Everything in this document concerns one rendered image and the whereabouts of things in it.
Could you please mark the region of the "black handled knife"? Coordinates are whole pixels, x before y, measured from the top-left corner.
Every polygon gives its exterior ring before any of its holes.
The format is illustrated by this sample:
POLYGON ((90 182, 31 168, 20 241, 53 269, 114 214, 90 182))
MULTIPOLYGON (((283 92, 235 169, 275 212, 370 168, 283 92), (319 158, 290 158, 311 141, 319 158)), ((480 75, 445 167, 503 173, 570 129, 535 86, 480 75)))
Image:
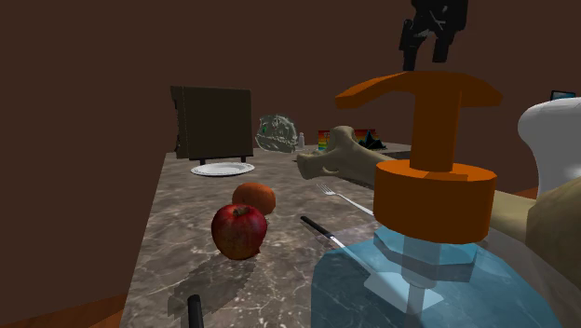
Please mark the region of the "black handled knife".
POLYGON ((337 255, 343 257, 346 261, 355 264, 357 267, 360 267, 362 270, 367 272, 372 277, 377 275, 377 272, 367 263, 365 262, 360 256, 355 254, 349 247, 347 247, 344 243, 342 243, 338 238, 331 233, 328 229, 323 227, 322 225, 316 223, 312 219, 307 216, 302 215, 300 219, 309 225, 310 227, 314 228, 321 236, 328 239, 332 244, 336 246, 334 252, 337 255))

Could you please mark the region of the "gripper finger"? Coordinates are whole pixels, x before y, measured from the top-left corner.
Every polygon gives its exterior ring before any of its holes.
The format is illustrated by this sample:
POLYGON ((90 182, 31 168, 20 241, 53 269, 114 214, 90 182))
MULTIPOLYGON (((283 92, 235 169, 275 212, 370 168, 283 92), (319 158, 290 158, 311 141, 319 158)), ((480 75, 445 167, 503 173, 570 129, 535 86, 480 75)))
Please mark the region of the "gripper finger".
POLYGON ((436 42, 434 45, 432 62, 444 63, 448 59, 450 45, 453 43, 455 31, 444 30, 435 32, 436 42))
POLYGON ((403 71, 413 71, 415 69, 418 49, 427 38, 425 32, 416 33, 412 27, 412 20, 406 19, 403 22, 399 41, 399 50, 403 52, 403 71))

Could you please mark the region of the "orange pump blue soap dispenser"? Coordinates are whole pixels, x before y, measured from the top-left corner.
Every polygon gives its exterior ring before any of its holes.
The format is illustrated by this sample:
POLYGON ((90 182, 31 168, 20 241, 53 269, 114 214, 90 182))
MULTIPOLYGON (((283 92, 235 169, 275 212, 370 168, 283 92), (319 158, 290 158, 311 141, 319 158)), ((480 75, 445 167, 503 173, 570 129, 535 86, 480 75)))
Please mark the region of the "orange pump blue soap dispenser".
POLYGON ((346 245, 377 275, 326 253, 314 273, 313 327, 561 328, 546 300, 480 247, 494 172, 454 160, 460 110, 497 105, 501 94, 471 75, 414 71, 357 84, 335 103, 357 108, 391 91, 415 98, 411 154, 376 164, 378 229, 346 245))

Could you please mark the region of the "rainbow coloured box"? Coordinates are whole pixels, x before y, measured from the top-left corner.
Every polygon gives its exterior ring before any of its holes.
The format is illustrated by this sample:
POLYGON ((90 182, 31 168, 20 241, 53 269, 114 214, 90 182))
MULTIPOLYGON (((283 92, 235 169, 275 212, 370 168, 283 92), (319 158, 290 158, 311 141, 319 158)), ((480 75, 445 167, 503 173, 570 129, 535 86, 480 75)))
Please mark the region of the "rainbow coloured box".
MULTIPOLYGON (((375 129, 358 129, 354 130, 358 144, 370 149, 385 149, 382 141, 379 139, 375 129)), ((325 150, 330 141, 331 132, 329 130, 320 130, 318 132, 318 149, 325 150)))

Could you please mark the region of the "white plate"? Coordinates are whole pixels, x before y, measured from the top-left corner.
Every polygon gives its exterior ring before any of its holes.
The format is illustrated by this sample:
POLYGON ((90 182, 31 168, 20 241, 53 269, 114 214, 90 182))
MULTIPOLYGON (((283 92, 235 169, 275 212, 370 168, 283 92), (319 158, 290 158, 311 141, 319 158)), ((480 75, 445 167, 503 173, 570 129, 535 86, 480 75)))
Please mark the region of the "white plate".
POLYGON ((191 169, 191 173, 200 176, 222 177, 240 175, 254 169, 253 165, 245 162, 217 162, 194 167, 191 169))

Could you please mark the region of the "red apple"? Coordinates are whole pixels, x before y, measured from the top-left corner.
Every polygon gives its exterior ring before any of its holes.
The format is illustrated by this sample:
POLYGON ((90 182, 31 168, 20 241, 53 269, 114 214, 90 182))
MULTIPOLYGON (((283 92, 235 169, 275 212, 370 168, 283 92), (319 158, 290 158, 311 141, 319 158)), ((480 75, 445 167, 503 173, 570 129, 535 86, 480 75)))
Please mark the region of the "red apple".
POLYGON ((257 255, 268 223, 256 208, 231 204, 220 208, 211 222, 211 235, 217 249, 232 260, 246 260, 257 255))

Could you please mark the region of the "orange fruit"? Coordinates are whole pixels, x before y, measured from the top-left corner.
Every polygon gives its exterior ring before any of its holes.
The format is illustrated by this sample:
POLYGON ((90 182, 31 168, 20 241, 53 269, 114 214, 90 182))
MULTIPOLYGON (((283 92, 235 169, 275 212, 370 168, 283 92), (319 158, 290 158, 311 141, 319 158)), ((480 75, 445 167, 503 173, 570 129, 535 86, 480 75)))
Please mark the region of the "orange fruit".
POLYGON ((233 204, 246 204, 259 210, 262 215, 270 214, 276 207, 276 194, 265 184, 244 183, 233 193, 233 204))

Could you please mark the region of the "grey green crumpled lump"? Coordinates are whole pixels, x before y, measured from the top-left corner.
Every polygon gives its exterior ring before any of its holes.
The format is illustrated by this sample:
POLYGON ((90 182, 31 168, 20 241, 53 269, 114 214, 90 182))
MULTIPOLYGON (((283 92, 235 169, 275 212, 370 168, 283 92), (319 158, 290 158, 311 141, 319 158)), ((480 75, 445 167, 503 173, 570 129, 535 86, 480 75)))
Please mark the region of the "grey green crumpled lump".
POLYGON ((290 154, 298 144, 298 132, 287 116, 262 116, 255 141, 265 151, 290 154))

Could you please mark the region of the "silver fork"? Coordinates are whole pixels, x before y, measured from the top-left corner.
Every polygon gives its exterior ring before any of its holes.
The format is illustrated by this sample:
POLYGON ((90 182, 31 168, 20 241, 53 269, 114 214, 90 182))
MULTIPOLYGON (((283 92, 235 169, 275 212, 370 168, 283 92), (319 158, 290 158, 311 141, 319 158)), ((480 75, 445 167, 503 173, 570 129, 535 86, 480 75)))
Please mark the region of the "silver fork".
POLYGON ((373 216, 373 211, 356 203, 355 201, 351 200, 350 198, 347 198, 341 194, 338 194, 334 191, 332 191, 330 188, 328 188, 326 185, 324 184, 317 184, 317 187, 321 190, 321 192, 327 196, 336 196, 339 198, 342 198, 343 200, 345 200, 346 202, 350 203, 351 205, 353 205, 354 207, 358 208, 359 210, 361 210, 362 212, 367 213, 370 216, 373 216))

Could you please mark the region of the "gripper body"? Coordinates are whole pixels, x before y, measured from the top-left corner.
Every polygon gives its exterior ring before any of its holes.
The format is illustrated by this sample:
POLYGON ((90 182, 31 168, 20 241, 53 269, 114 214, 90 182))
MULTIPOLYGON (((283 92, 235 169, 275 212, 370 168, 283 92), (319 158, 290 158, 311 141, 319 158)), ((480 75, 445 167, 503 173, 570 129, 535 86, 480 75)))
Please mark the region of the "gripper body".
POLYGON ((455 33, 466 28, 468 0, 412 0, 413 24, 420 31, 455 33))

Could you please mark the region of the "dark brown boxy appliance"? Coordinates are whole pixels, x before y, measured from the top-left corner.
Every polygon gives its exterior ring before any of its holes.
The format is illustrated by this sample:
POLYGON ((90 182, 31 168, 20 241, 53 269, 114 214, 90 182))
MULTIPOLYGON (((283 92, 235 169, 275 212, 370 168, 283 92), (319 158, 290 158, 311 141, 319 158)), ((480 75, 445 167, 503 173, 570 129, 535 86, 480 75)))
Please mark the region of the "dark brown boxy appliance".
POLYGON ((178 159, 200 161, 253 155, 249 89, 172 86, 178 159))

